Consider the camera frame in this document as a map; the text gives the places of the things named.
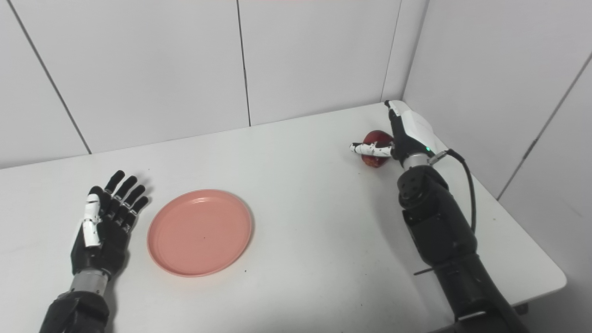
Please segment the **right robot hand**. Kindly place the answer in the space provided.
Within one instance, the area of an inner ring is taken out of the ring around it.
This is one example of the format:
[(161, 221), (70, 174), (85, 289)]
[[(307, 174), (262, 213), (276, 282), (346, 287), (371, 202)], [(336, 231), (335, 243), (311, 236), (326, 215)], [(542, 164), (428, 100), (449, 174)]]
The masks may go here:
[(398, 100), (384, 101), (388, 109), (391, 135), (375, 130), (363, 142), (354, 142), (349, 149), (362, 160), (378, 168), (389, 159), (397, 160), (402, 168), (434, 165), (444, 156), (431, 125), (421, 115)]

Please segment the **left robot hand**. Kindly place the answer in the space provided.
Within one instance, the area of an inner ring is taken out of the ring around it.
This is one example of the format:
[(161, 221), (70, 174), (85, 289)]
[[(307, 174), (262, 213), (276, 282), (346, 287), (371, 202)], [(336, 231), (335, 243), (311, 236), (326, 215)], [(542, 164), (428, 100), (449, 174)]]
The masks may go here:
[(72, 274), (95, 270), (112, 278), (124, 268), (131, 232), (149, 203), (145, 191), (136, 176), (127, 177), (122, 170), (114, 173), (105, 187), (96, 185), (89, 190), (90, 198), (98, 203), (98, 244), (88, 245), (83, 227), (79, 228), (70, 255)]

